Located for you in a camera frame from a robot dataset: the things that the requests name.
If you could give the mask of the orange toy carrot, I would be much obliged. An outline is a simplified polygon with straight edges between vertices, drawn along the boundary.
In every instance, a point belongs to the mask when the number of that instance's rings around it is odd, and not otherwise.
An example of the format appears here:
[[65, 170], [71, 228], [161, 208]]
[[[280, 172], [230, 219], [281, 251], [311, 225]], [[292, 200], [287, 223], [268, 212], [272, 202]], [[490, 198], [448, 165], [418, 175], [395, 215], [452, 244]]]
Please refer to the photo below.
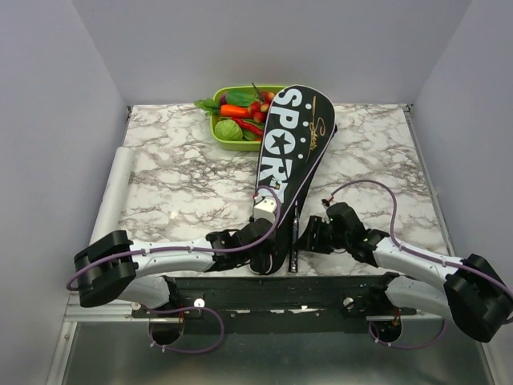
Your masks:
[[252, 114], [246, 107], [239, 107], [231, 104], [224, 104], [220, 106], [220, 117], [237, 118], [237, 119], [251, 119]]

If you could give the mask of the red toy chili pepper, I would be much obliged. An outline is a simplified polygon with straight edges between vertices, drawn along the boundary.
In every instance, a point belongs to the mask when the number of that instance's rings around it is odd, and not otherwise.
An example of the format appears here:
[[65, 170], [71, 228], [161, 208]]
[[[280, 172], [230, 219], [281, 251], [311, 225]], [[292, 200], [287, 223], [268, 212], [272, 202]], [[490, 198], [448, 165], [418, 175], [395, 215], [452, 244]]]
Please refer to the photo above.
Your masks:
[[242, 129], [246, 130], [248, 132], [251, 132], [257, 136], [263, 136], [263, 130], [260, 129], [258, 126], [256, 126], [253, 123], [250, 123], [246, 120], [238, 119], [238, 118], [232, 118], [232, 120]]

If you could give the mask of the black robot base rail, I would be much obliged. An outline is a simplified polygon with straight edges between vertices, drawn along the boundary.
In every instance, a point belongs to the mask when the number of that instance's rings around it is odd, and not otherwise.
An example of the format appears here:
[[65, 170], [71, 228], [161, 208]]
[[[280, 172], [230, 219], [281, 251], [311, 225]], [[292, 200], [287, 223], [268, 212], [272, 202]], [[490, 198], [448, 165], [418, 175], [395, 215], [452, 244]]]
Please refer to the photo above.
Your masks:
[[385, 296], [395, 274], [363, 277], [176, 278], [170, 301], [134, 318], [156, 326], [159, 338], [186, 334], [364, 334], [373, 323], [381, 339], [398, 340], [401, 316], [414, 309]]

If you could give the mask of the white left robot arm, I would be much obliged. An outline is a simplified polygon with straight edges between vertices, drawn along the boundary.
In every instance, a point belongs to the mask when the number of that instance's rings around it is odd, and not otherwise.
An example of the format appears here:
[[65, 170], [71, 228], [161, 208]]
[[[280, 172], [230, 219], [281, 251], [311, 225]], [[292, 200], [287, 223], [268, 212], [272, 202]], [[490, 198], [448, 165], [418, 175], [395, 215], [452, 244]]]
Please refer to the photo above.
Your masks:
[[126, 231], [115, 230], [75, 255], [75, 274], [66, 288], [78, 292], [83, 308], [119, 299], [141, 303], [167, 317], [176, 311], [178, 298], [166, 274], [223, 272], [244, 265], [256, 274], [272, 274], [282, 263], [276, 235], [276, 226], [264, 218], [242, 229], [174, 243], [133, 241]]

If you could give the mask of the black racket cover bag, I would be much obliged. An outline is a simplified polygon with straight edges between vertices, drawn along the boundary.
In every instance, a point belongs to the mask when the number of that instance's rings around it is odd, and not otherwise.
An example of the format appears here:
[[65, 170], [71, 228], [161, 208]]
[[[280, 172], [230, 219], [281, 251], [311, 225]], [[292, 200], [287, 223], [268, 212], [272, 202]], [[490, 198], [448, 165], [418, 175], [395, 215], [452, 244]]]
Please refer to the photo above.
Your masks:
[[285, 87], [270, 104], [257, 164], [256, 188], [274, 190], [281, 203], [272, 250], [252, 259], [250, 269], [259, 275], [276, 273], [289, 256], [293, 212], [303, 209], [309, 186], [329, 143], [337, 132], [331, 100], [304, 85]]

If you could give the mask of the green plastic basket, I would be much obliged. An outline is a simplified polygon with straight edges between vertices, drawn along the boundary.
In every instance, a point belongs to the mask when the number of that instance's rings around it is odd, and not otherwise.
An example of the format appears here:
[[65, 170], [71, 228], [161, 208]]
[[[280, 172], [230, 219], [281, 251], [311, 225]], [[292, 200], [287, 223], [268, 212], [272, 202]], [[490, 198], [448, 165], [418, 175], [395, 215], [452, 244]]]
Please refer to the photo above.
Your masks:
[[230, 86], [197, 106], [209, 116], [213, 138], [225, 150], [257, 152], [270, 103], [282, 85]]

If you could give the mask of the green toy cabbage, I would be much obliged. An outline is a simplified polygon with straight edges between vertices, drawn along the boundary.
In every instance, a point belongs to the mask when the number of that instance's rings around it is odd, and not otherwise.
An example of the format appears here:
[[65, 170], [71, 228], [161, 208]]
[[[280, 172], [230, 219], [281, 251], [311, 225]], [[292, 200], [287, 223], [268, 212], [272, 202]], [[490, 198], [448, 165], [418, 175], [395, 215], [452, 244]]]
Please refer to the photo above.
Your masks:
[[244, 138], [242, 129], [233, 120], [220, 120], [214, 127], [217, 139], [224, 141], [241, 141]]

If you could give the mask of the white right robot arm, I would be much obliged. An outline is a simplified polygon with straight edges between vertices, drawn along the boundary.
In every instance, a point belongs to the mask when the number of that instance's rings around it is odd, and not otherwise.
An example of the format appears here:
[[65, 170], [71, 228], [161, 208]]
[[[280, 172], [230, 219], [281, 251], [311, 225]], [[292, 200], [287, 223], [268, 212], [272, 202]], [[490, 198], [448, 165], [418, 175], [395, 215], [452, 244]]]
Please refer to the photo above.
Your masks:
[[395, 307], [422, 310], [449, 318], [479, 342], [490, 342], [510, 321], [512, 295], [486, 258], [450, 257], [399, 243], [385, 231], [367, 229], [346, 203], [329, 206], [325, 217], [310, 217], [295, 246], [323, 254], [343, 249], [356, 261], [391, 270], [391, 281], [368, 297], [378, 314]]

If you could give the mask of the white shuttlecock tube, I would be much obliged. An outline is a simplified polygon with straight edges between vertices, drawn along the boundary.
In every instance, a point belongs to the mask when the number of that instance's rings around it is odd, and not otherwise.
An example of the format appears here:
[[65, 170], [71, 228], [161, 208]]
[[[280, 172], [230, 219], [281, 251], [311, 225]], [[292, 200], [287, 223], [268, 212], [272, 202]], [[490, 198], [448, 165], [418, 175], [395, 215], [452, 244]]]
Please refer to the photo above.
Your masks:
[[119, 217], [126, 203], [127, 188], [134, 162], [135, 152], [132, 149], [125, 147], [116, 149], [91, 234], [91, 245], [117, 229]]

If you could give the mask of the red toy cherry bunch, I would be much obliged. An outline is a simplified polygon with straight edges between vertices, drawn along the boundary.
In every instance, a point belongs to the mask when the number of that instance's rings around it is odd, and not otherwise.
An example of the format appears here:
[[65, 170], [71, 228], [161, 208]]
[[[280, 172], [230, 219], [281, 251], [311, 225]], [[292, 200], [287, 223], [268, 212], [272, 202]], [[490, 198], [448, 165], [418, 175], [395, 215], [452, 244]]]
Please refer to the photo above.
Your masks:
[[275, 98], [276, 93], [273, 91], [262, 91], [255, 83], [252, 83], [252, 87], [257, 98], [256, 101], [248, 106], [248, 112], [256, 123], [262, 124], [266, 120], [270, 104]]

